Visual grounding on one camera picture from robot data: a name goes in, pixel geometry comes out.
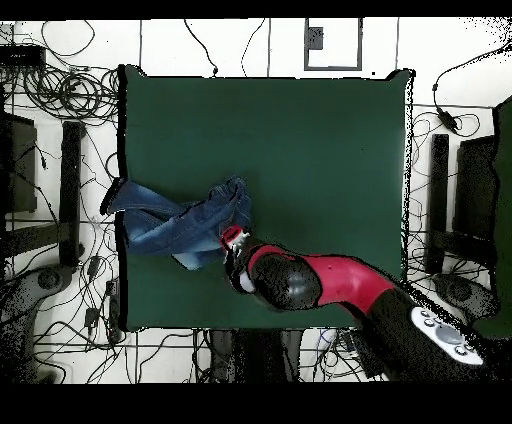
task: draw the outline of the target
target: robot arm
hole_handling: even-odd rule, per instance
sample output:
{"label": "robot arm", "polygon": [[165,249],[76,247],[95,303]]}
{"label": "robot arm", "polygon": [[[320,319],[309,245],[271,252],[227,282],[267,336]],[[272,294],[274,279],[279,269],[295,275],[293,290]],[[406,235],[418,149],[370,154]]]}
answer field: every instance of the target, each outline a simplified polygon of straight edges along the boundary
{"label": "robot arm", "polygon": [[222,238],[235,290],[278,311],[338,303],[390,380],[469,381],[492,372],[464,337],[358,258],[296,255],[230,227]]}

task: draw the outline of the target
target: green mat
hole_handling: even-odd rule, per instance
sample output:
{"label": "green mat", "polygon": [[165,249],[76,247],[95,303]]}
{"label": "green mat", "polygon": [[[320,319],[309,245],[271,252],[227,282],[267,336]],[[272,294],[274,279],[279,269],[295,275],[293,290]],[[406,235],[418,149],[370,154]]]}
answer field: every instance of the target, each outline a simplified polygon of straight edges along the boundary
{"label": "green mat", "polygon": [[[163,78],[120,67],[121,174],[177,202],[202,200],[236,174],[247,183],[256,237],[297,252],[358,256],[399,279],[410,77]],[[267,310],[234,292],[221,262],[187,271],[168,257],[120,259],[121,318],[130,331],[353,323],[336,305]]]}

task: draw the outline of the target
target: white button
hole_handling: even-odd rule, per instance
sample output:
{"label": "white button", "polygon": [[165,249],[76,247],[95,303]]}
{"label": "white button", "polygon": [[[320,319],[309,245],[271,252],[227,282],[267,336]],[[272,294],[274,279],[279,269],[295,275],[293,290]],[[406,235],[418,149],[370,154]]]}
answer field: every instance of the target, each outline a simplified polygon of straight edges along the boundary
{"label": "white button", "polygon": [[465,356],[467,355],[468,353],[466,352],[466,350],[462,347],[462,346],[457,346],[455,348],[455,352],[461,356]]}

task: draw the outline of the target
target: blue jeans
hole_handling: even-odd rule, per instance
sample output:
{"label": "blue jeans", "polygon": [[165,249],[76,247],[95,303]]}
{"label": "blue jeans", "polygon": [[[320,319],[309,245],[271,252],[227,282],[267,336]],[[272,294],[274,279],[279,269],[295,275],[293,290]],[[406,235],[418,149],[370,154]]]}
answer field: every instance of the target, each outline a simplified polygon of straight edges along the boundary
{"label": "blue jeans", "polygon": [[130,180],[120,181],[107,201],[108,213],[124,210],[128,253],[172,255],[189,270],[224,257],[220,236],[226,228],[250,224],[251,200],[235,176],[198,202],[174,203]]}

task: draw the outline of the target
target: black cable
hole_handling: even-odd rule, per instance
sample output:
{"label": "black cable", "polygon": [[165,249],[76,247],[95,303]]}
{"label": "black cable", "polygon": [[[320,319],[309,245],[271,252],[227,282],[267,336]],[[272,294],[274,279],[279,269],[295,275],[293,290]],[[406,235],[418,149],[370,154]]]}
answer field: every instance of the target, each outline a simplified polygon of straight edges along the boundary
{"label": "black cable", "polygon": [[41,37],[42,37],[42,39],[43,39],[44,43],[46,44],[46,47],[48,48],[48,50],[50,50],[50,52],[51,52],[54,56],[56,56],[56,57],[57,57],[57,56],[59,56],[59,57],[72,57],[72,56],[76,56],[76,55],[77,55],[77,54],[79,54],[79,53],[82,53],[82,52],[83,52],[87,47],[89,47],[89,46],[91,45],[92,41],[93,41],[93,40],[94,40],[94,38],[96,37],[96,32],[94,31],[94,28],[92,27],[92,25],[91,25],[88,21],[86,21],[85,19],[84,19],[83,21],[87,24],[87,26],[88,26],[88,27],[91,29],[91,31],[92,31],[91,39],[90,39],[90,40],[87,42],[87,44],[86,44],[84,47],[82,47],[80,50],[78,50],[78,51],[76,51],[76,52],[74,52],[74,53],[69,53],[69,54],[65,54],[65,53],[57,53],[55,50],[50,49],[50,47],[48,46],[48,43],[47,43],[47,41],[46,41],[46,38],[45,38],[45,36],[44,36],[44,30],[45,30],[46,26],[48,25],[48,23],[50,23],[50,22],[60,22],[60,21],[45,21],[45,22],[43,23],[43,25],[41,26]]}
{"label": "black cable", "polygon": [[114,156],[117,156],[117,152],[114,152],[112,153],[108,158],[107,160],[105,161],[105,172],[107,173],[107,175],[110,177],[111,181],[115,178],[108,170],[108,162],[110,161],[110,159],[112,159]]}
{"label": "black cable", "polygon": [[130,384],[133,384],[132,383],[132,379],[130,378],[130,372],[128,371],[128,348],[125,346],[124,348],[124,362],[125,362],[125,368],[126,368],[126,376],[128,377],[128,382]]}
{"label": "black cable", "polygon": [[139,382],[138,376],[138,362],[139,362],[139,333],[135,333],[135,383]]}
{"label": "black cable", "polygon": [[[139,384],[141,381],[142,381],[142,365],[144,365],[146,362],[149,362],[151,359],[153,359],[157,354],[158,352],[160,352],[160,349],[162,348],[162,346],[164,345],[165,341],[169,338],[169,337],[190,337],[192,336],[192,334],[167,334],[163,339],[162,341],[160,342],[160,344],[158,345],[158,348],[156,349],[156,351],[147,359],[144,359],[144,361],[142,361],[139,365],[139,377],[138,377],[138,380],[136,379],[136,383]],[[135,361],[135,369],[137,369],[137,359]]]}
{"label": "black cable", "polygon": [[208,62],[210,62],[210,64],[213,66],[213,76],[215,77],[215,75],[217,75],[217,72],[219,72],[219,68],[217,68],[217,65],[215,65],[215,63],[213,63],[212,60],[210,59],[210,53],[208,53],[208,49],[206,48],[206,46],[203,43],[201,43],[199,38],[197,38],[196,35],[192,32],[192,30],[190,29],[190,26],[187,23],[187,20],[183,19],[183,22],[185,23],[185,26],[187,27],[188,32],[190,32],[190,35],[192,37],[194,37],[194,40],[196,40],[201,45],[201,47],[204,49],[204,51],[206,53],[206,57],[208,58]]}
{"label": "black cable", "polygon": [[265,23],[266,20],[267,20],[267,18],[263,18],[263,20],[261,21],[261,24],[259,24],[259,26],[254,30],[251,37],[249,38],[249,41],[247,42],[247,45],[245,46],[244,54],[242,55],[242,59],[240,60],[240,65],[242,66],[242,71],[244,72],[245,77],[247,77],[247,74],[245,73],[245,68],[244,68],[245,54],[247,53],[249,44],[251,44],[252,37],[254,37],[254,34],[256,34],[258,32],[258,30],[263,26],[263,24]]}
{"label": "black cable", "polygon": [[[510,28],[509,30],[507,31],[507,34],[505,34],[505,38],[507,38],[507,35],[508,35],[508,32],[510,32]],[[497,49],[494,49],[490,52],[487,52],[487,53],[482,53],[478,56],[475,56],[473,57],[472,59],[469,59],[468,61],[464,62],[464,63],[461,63],[460,65],[456,65],[456,66],[453,66],[449,69],[447,69],[446,71],[442,72],[436,79],[436,82],[434,83],[434,85],[432,86],[432,92],[433,92],[433,97],[434,97],[434,105],[436,107],[436,110],[437,110],[437,114],[439,116],[439,119],[441,120],[441,122],[443,123],[443,125],[448,128],[451,132],[453,132],[454,134],[457,134],[457,135],[460,135],[461,137],[471,137],[471,135],[467,135],[467,136],[464,136],[464,135],[461,135],[458,130],[460,131],[460,128],[457,127],[457,124],[456,124],[456,117],[452,117],[448,112],[444,111],[441,107],[439,107],[439,105],[437,104],[437,99],[436,99],[436,93],[437,93],[437,89],[439,87],[439,80],[441,79],[441,77],[443,77],[443,75],[446,75],[448,72],[451,72],[451,71],[454,71],[458,68],[462,68],[462,67],[465,67],[469,64],[472,64],[472,63],[475,63],[475,62],[478,62],[480,60],[483,60],[483,59],[486,59],[486,58],[489,58],[491,56],[494,56],[494,55],[497,55],[497,54],[501,54],[501,53],[506,53],[506,52],[510,52],[512,51],[512,39],[506,39],[505,40],[505,43],[497,48]]]}

